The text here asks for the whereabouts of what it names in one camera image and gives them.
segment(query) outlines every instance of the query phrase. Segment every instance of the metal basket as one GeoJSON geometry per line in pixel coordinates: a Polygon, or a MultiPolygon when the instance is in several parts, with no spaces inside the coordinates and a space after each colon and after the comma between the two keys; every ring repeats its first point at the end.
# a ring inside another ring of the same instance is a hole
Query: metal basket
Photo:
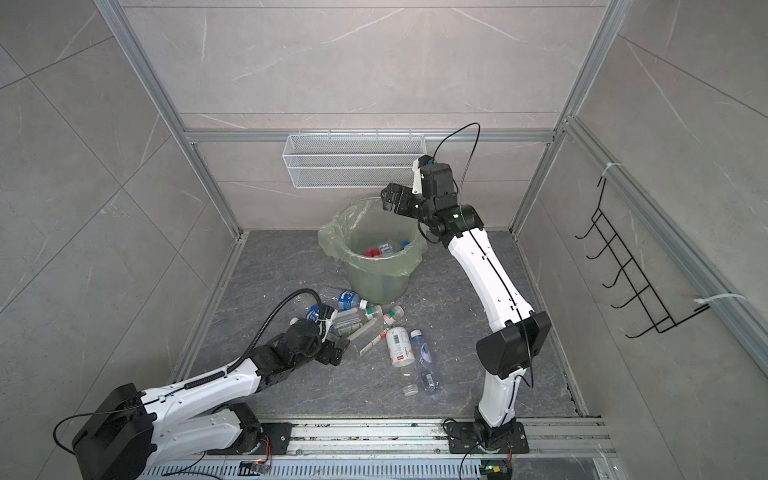
{"type": "Polygon", "coordinates": [[[293,134],[283,159],[296,188],[386,187],[409,184],[425,153],[421,134],[293,134]]]}

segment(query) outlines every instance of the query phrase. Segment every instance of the black hook rack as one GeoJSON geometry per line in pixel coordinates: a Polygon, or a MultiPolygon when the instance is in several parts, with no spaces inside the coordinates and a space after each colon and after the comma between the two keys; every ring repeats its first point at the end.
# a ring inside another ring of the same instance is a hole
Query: black hook rack
{"type": "Polygon", "coordinates": [[[648,319],[650,320],[650,326],[648,328],[646,328],[642,332],[638,333],[637,335],[627,335],[625,333],[625,336],[627,338],[630,338],[630,339],[636,339],[637,337],[643,336],[646,333],[650,332],[652,329],[656,329],[656,331],[658,333],[664,333],[664,332],[668,331],[669,329],[673,329],[674,327],[680,325],[681,323],[686,322],[686,321],[694,318],[699,313],[702,313],[703,311],[708,310],[710,308],[709,305],[702,305],[702,306],[699,306],[696,309],[694,309],[693,313],[691,313],[689,316],[685,317],[684,319],[682,319],[680,321],[676,321],[672,317],[672,314],[669,313],[669,310],[667,310],[667,306],[664,305],[664,302],[661,300],[661,297],[659,297],[659,294],[656,292],[656,289],[654,289],[654,286],[650,283],[650,280],[645,275],[645,272],[643,271],[642,267],[640,266],[639,263],[637,263],[637,260],[635,260],[634,255],[632,255],[632,252],[627,248],[627,244],[624,243],[624,240],[622,240],[621,236],[619,236],[619,234],[616,231],[616,229],[614,228],[613,224],[605,216],[605,212],[603,212],[603,210],[601,209],[601,204],[603,202],[603,193],[605,192],[605,178],[604,177],[601,177],[600,180],[598,181],[598,188],[601,188],[601,190],[600,190],[600,199],[598,200],[598,207],[595,209],[594,213],[590,217],[590,221],[592,222],[592,225],[589,227],[589,230],[587,230],[587,233],[585,233],[581,237],[579,237],[578,235],[575,235],[575,237],[578,238],[579,240],[583,240],[584,238],[587,237],[587,235],[589,235],[589,233],[592,230],[596,230],[600,234],[600,236],[603,239],[603,241],[605,242],[605,246],[602,248],[602,250],[600,250],[600,252],[597,255],[595,255],[594,257],[590,257],[589,255],[587,255],[587,258],[589,260],[596,260],[600,255],[603,254],[603,252],[608,250],[608,251],[611,252],[611,255],[613,256],[614,260],[616,260],[616,264],[619,266],[619,270],[618,270],[618,272],[616,272],[616,277],[614,278],[614,281],[611,283],[611,285],[606,285],[605,283],[603,283],[603,286],[605,288],[613,288],[616,285],[616,282],[618,282],[619,277],[623,273],[624,277],[627,279],[627,282],[629,282],[630,287],[632,287],[632,291],[634,292],[634,295],[629,300],[624,302],[622,305],[618,305],[618,306],[617,305],[611,305],[611,307],[613,307],[615,309],[624,308],[627,305],[629,305],[629,303],[632,302],[632,300],[637,299],[638,301],[640,301],[640,305],[643,306],[643,310],[645,311],[646,315],[648,315],[648,319]],[[613,233],[606,234],[603,230],[601,230],[600,226],[598,225],[598,221],[601,218],[605,220],[605,222],[611,228],[613,233]],[[615,240],[617,240],[618,243],[621,244],[621,246],[624,248],[624,250],[627,251],[627,255],[629,255],[629,260],[627,260],[626,262],[622,263],[619,260],[618,255],[614,251],[614,248],[611,246],[612,243],[616,244],[616,242],[614,242],[615,240]],[[633,264],[634,267],[637,268],[637,271],[640,272],[640,274],[643,276],[643,280],[645,281],[645,286],[643,286],[639,290],[637,289],[638,286],[635,286],[634,282],[632,281],[632,279],[627,274],[627,270],[626,269],[631,264],[633,264]],[[661,308],[664,309],[664,318],[662,318],[659,321],[655,321],[654,320],[654,317],[648,311],[648,307],[646,305],[646,301],[643,300],[643,297],[641,296],[641,294],[643,292],[645,292],[646,290],[650,290],[650,292],[656,297],[656,300],[658,301],[658,303],[661,305],[661,308]],[[667,321],[667,320],[670,320],[672,324],[669,325],[669,326],[661,326],[661,324],[663,322],[667,321]]]}

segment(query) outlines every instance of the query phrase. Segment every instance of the trash bag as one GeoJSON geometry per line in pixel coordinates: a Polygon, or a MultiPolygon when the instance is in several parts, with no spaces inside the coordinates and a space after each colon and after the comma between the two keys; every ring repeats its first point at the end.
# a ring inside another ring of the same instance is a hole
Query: trash bag
{"type": "Polygon", "coordinates": [[[415,219],[384,211],[381,199],[372,197],[344,207],[320,229],[317,239],[326,255],[342,261],[349,283],[360,298],[389,303],[406,291],[411,273],[422,262],[427,243],[418,228],[415,219]],[[391,240],[409,243],[389,257],[361,254],[391,240]]]}

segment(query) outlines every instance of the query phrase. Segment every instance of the bin liner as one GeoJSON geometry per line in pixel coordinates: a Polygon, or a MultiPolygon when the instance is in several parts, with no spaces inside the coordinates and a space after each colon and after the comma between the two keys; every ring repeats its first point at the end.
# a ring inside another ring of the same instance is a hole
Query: bin liner
{"type": "Polygon", "coordinates": [[[384,211],[381,199],[372,197],[344,207],[317,237],[326,255],[342,261],[349,283],[360,298],[388,303],[406,291],[411,273],[422,262],[427,243],[418,228],[415,219],[384,211]],[[390,257],[360,254],[388,240],[409,244],[390,257]]]}

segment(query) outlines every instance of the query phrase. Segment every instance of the blue label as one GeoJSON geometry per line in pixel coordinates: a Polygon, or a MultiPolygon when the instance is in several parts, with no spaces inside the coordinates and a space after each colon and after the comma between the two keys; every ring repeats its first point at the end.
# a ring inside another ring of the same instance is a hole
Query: blue label
{"type": "Polygon", "coordinates": [[[352,308],[352,301],[357,296],[352,290],[344,290],[339,295],[339,310],[349,310],[352,308]]]}
{"type": "Polygon", "coordinates": [[[317,305],[312,305],[310,309],[306,311],[306,319],[317,323],[317,319],[320,317],[318,310],[317,305]]]}
{"type": "Polygon", "coordinates": [[[429,348],[427,348],[426,343],[422,345],[422,348],[419,350],[419,356],[421,357],[422,361],[432,363],[432,354],[429,353],[429,348]]]}

